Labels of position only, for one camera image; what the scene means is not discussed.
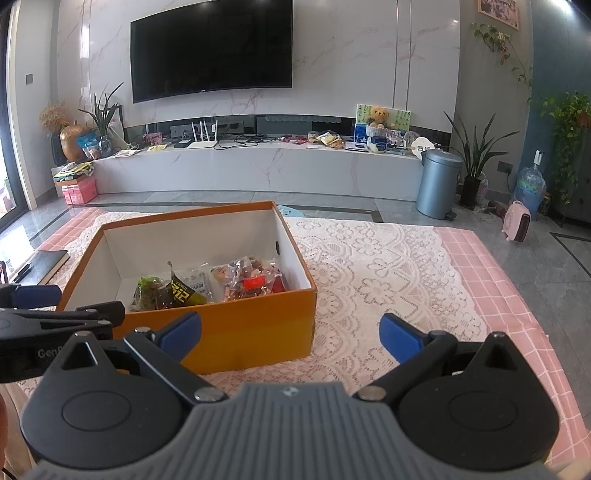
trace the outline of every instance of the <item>black notebook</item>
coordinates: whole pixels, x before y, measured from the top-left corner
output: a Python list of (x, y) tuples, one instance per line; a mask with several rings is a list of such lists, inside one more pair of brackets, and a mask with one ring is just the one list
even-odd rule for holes
[(18, 283), (20, 285), (46, 285), (69, 258), (70, 255), (65, 250), (39, 250), (27, 261), (27, 264), (31, 264), (31, 269)]

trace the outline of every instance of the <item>pink plaid mat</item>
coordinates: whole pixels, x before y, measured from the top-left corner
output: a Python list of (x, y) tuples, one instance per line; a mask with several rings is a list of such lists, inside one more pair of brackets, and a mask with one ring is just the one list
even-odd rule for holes
[[(40, 249), (64, 248), (92, 226), (102, 213), (98, 208), (85, 209), (45, 241)], [(501, 330), (510, 334), (558, 410), (560, 433), (548, 461), (556, 465), (574, 458), (591, 458), (589, 432), (562, 366), (548, 337), (515, 286), (474, 232), (455, 228), (435, 228), (435, 231), (450, 254), (452, 266), (460, 272), (462, 283), (472, 296), (476, 312), (485, 321), (488, 333)]]

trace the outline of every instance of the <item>trailing green plant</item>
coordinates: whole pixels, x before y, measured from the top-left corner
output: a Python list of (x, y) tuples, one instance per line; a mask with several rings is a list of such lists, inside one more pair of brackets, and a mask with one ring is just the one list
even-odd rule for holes
[(517, 63), (511, 71), (517, 74), (517, 82), (525, 83), (529, 88), (530, 95), (527, 99), (527, 104), (531, 103), (531, 88), (533, 87), (533, 72), (534, 68), (528, 66), (527, 62), (523, 62), (517, 53), (515, 46), (511, 43), (511, 36), (502, 31), (499, 31), (494, 25), (487, 25), (485, 23), (478, 26), (476, 23), (471, 23), (470, 26), (474, 28), (474, 36), (482, 39), (491, 53), (499, 54), (499, 62), (501, 65), (509, 63), (509, 61)]
[(467, 132), (464, 122), (462, 121), (460, 116), (459, 115), (457, 116), (458, 125), (456, 125), (456, 123), (451, 119), (451, 117), (446, 112), (443, 112), (443, 113), (445, 113), (445, 116), (447, 117), (447, 119), (451, 123), (454, 132), (456, 133), (456, 135), (459, 137), (460, 141), (462, 142), (463, 151), (460, 151), (457, 148), (453, 148), (453, 147), (450, 147), (450, 148), (452, 150), (455, 150), (456, 152), (458, 152), (461, 155), (461, 157), (464, 161), (464, 165), (466, 166), (467, 176), (471, 179), (478, 179), (480, 177), (480, 174), (482, 173), (482, 169), (484, 168), (484, 165), (486, 165), (486, 162), (488, 162), (492, 157), (498, 157), (500, 155), (508, 155), (509, 154), (509, 152), (493, 152), (492, 151), (492, 147), (494, 147), (495, 144), (499, 140), (502, 140), (503, 138), (507, 138), (507, 137), (512, 137), (513, 135), (517, 135), (519, 133), (519, 131), (515, 131), (515, 132), (511, 132), (510, 134), (503, 135), (502, 137), (491, 138), (490, 140), (488, 140), (486, 138), (486, 135), (488, 134), (488, 131), (491, 128), (493, 121), (495, 120), (496, 114), (494, 113), (492, 115), (491, 119), (489, 120), (488, 125), (484, 129), (484, 133), (482, 134), (482, 137), (480, 139), (478, 139), (478, 136), (476, 133), (476, 125), (474, 126), (474, 138), (473, 138), (473, 141), (471, 144), (470, 139), (468, 137), (468, 132)]
[(541, 114), (556, 119), (551, 192), (554, 198), (568, 205), (571, 201), (569, 190), (576, 189), (579, 179), (573, 160), (582, 146), (582, 130), (590, 124), (591, 103), (587, 95), (579, 92), (566, 93), (560, 103), (554, 97), (547, 97), (543, 98)]
[(123, 82), (121, 82), (119, 84), (119, 86), (111, 92), (110, 95), (107, 95), (105, 93), (105, 105), (104, 106), (100, 105), (100, 97), (99, 97), (99, 99), (97, 99), (96, 94), (95, 94), (95, 108), (94, 108), (95, 111), (94, 111), (94, 113), (89, 112), (88, 110), (79, 109), (80, 112), (88, 113), (88, 115), (90, 115), (92, 117), (92, 119), (95, 121), (96, 129), (99, 131), (99, 135), (101, 137), (104, 137), (107, 134), (107, 131), (109, 129), (109, 124), (110, 124), (111, 120), (113, 120), (113, 116), (115, 114), (115, 111), (120, 107), (119, 103), (109, 106), (109, 101), (110, 101), (111, 97), (113, 96), (113, 94), (117, 90), (119, 90), (121, 85), (123, 85)]

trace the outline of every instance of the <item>television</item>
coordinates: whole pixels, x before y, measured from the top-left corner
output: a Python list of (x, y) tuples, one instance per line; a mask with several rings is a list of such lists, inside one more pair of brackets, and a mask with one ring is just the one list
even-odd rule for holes
[(131, 23), (134, 103), (291, 87), (293, 0), (213, 0)]

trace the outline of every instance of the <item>vase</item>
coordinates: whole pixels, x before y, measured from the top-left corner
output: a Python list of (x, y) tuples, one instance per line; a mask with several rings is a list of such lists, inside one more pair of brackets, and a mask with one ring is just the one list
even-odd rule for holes
[(69, 161), (79, 161), (86, 158), (86, 154), (78, 145), (78, 137), (85, 134), (86, 131), (86, 127), (78, 125), (76, 122), (61, 131), (61, 149)]
[(61, 148), (60, 134), (53, 134), (51, 136), (51, 155), (53, 156), (53, 163), (56, 167), (61, 167), (68, 163), (68, 159)]
[(460, 197), (460, 205), (469, 208), (470, 210), (474, 210), (479, 187), (480, 179), (466, 177), (464, 179), (464, 188), (462, 188), (462, 196)]
[(100, 156), (102, 158), (110, 157), (113, 154), (113, 144), (109, 135), (102, 135), (99, 140)]

